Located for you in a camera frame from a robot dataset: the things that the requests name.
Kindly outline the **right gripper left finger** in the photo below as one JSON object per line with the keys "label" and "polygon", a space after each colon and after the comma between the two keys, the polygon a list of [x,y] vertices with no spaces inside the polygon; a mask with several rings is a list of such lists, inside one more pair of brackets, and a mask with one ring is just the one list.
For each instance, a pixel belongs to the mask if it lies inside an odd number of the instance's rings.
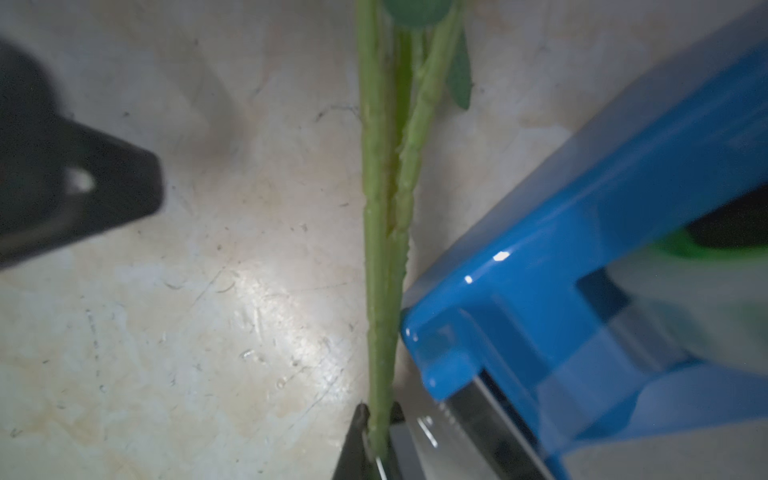
{"label": "right gripper left finger", "polygon": [[368,419],[368,406],[365,403],[359,403],[354,410],[331,477],[332,480],[367,480],[370,478],[370,462],[365,450]]}

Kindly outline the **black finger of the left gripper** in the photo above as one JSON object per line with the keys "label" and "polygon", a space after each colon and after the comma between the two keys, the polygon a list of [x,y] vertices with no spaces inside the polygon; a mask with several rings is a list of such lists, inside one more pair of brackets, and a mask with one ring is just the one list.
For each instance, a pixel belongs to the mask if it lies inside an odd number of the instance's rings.
{"label": "black finger of the left gripper", "polygon": [[153,215],[163,200],[154,153],[66,117],[43,65],[2,40],[2,268]]}

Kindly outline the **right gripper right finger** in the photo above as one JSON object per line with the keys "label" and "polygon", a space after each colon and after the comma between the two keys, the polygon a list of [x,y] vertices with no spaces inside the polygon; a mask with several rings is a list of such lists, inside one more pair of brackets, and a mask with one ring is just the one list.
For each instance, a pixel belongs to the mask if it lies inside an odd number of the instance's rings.
{"label": "right gripper right finger", "polygon": [[405,416],[401,405],[395,401],[390,411],[390,424],[388,428],[388,457],[386,460],[386,471],[388,479],[403,480],[403,474],[400,457],[403,450],[403,439],[407,433]]}

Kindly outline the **blue tape dispenser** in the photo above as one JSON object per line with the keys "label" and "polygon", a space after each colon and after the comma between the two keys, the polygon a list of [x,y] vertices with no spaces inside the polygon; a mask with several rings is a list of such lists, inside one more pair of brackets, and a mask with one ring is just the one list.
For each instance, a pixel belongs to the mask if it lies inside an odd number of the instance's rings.
{"label": "blue tape dispenser", "polygon": [[479,1],[466,38],[412,227],[404,474],[765,478],[767,374],[675,346],[606,266],[759,245],[766,3]]}

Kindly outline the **clear tape roll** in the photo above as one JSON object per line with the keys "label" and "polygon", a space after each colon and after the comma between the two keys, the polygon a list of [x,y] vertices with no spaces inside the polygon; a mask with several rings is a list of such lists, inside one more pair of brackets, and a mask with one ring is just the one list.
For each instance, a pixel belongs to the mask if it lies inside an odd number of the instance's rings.
{"label": "clear tape roll", "polygon": [[675,346],[767,374],[767,246],[709,247],[686,230],[637,249],[606,273]]}

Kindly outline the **artificial flower bouquet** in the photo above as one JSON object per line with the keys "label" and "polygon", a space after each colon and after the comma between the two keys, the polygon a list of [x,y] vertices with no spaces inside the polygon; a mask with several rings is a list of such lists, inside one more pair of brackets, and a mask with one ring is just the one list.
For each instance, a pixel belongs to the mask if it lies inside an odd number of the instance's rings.
{"label": "artificial flower bouquet", "polygon": [[463,1],[359,1],[356,36],[371,464],[389,456],[395,361],[423,151],[443,96],[466,110],[472,79]]}

